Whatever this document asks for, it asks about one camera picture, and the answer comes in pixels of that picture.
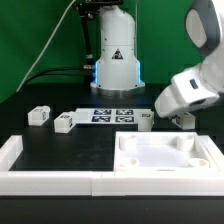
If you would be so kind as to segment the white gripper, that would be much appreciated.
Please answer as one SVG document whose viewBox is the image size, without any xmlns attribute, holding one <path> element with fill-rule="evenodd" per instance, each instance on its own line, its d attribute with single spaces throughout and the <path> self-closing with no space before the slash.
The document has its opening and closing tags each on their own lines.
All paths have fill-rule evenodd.
<svg viewBox="0 0 224 224">
<path fill-rule="evenodd" d="M 171 79 L 155 101 L 155 109 L 161 118 L 207 108 L 220 98 L 202 76 L 201 65 L 185 69 Z"/>
</svg>

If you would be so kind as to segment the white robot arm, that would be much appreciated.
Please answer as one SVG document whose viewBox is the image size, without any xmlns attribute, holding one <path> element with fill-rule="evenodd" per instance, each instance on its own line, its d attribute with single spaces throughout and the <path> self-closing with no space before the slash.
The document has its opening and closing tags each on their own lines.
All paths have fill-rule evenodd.
<svg viewBox="0 0 224 224">
<path fill-rule="evenodd" d="M 115 5 L 103 6 L 100 19 L 101 56 L 91 88 L 110 94 L 144 87 L 134 54 L 135 21 Z M 185 27 L 204 60 L 173 76 L 156 99 L 162 118 L 207 108 L 224 96 L 224 0 L 193 0 Z"/>
</svg>

